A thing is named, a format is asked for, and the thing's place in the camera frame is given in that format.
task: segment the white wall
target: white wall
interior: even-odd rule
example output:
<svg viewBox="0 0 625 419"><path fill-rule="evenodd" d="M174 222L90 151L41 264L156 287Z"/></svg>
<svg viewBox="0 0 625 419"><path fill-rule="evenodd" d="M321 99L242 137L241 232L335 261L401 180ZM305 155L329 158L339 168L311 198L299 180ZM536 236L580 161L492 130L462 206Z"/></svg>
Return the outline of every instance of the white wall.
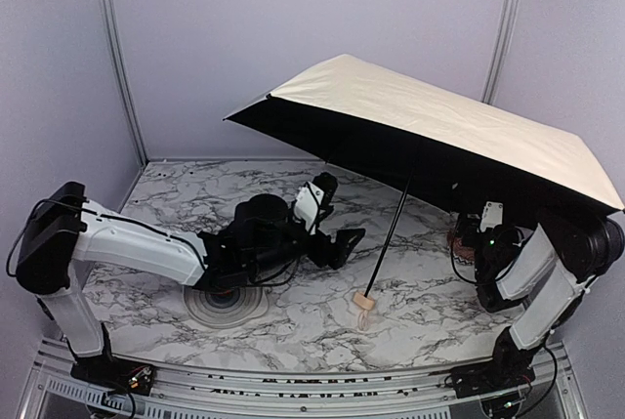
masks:
<svg viewBox="0 0 625 419"><path fill-rule="evenodd" d="M625 195L625 0L521 0L496 105L581 136ZM625 220L619 216L621 225ZM625 410L625 259L563 329L591 418Z"/></svg>
<svg viewBox="0 0 625 419"><path fill-rule="evenodd" d="M313 63L342 53L479 99L501 5L502 0L115 0L151 157L296 154L221 119Z"/></svg>
<svg viewBox="0 0 625 419"><path fill-rule="evenodd" d="M139 172L99 0L0 0L0 256L34 202L67 180L116 207ZM50 324L0 276L0 410L15 417Z"/></svg>

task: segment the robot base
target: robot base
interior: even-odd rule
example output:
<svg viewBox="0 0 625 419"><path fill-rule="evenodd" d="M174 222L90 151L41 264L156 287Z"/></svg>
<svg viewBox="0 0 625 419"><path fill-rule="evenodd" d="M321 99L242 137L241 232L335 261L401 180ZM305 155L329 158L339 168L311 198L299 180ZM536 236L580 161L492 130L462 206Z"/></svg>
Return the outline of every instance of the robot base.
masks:
<svg viewBox="0 0 625 419"><path fill-rule="evenodd" d="M145 362L126 360L112 355L108 332L104 332L104 348L100 355L79 357L73 351L76 363L71 367L70 375L83 382L93 383L114 389L118 394L149 396L154 382L153 365Z"/></svg>
<svg viewBox="0 0 625 419"><path fill-rule="evenodd" d="M531 363L540 349L518 349L506 328L497 338L492 360L452 368L450 386L458 398L467 398L531 383L536 379Z"/></svg>

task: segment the marble table surface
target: marble table surface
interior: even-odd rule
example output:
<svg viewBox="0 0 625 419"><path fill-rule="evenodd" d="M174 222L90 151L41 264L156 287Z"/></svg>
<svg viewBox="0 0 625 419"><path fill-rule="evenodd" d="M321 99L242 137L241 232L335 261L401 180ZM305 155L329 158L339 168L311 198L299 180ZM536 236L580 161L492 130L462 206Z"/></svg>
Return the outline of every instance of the marble table surface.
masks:
<svg viewBox="0 0 625 419"><path fill-rule="evenodd" d="M286 286L269 290L264 316L226 330L190 318L182 287L166 278L96 265L85 294L118 354L239 370L357 371L439 365L490 356L501 330L522 309L489 314L475 289L454 275L448 214L410 197L372 292L371 327L358 331L352 302L373 271L399 192L318 161L150 163L123 214L172 230L216 231L236 203L259 192L290 202L327 170L339 180L326 232L364 227L366 237L341 270L303 261Z"/></svg>

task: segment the umbrella shaft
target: umbrella shaft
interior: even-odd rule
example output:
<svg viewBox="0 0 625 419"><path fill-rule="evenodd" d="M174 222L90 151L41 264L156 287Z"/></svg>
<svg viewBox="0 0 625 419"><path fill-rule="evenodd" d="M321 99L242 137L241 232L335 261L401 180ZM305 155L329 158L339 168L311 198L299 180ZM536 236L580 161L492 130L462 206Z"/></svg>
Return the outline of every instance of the umbrella shaft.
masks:
<svg viewBox="0 0 625 419"><path fill-rule="evenodd" d="M387 239L384 242L384 246L382 246L382 251L380 252L380 256L378 257L378 262L375 265L375 270L373 270L373 274L371 275L371 279L369 280L369 285L367 285L367 290L364 292L365 297L369 296L371 287L373 287L373 282L375 282L375 278L378 275L378 271L380 270L380 267L382 266L384 255L387 254L387 250L389 249L389 245L391 244L391 239L393 238L393 234L395 233L397 222L399 222L399 216L401 215L401 211L403 210L403 205L406 202L406 197L408 197L408 190L410 189L410 184L412 183L412 177L414 176L415 169L416 167L413 166L410 170L410 176L408 177L408 181L406 182L406 187L403 189L403 193L401 194L401 198L399 199L399 204L397 205L397 209L395 210L395 215L393 216L393 221L391 222L391 226L389 227L389 232L387 233Z"/></svg>

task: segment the open umbrella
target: open umbrella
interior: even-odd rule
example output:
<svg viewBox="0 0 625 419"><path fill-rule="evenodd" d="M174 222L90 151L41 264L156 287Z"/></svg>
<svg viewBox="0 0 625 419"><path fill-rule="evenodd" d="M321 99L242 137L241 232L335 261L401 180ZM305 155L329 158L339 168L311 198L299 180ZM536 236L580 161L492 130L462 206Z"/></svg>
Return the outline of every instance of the open umbrella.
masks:
<svg viewBox="0 0 625 419"><path fill-rule="evenodd" d="M528 227L544 206L624 207L577 136L348 55L226 119L402 189L383 253L408 194L447 211L472 198L504 202Z"/></svg>

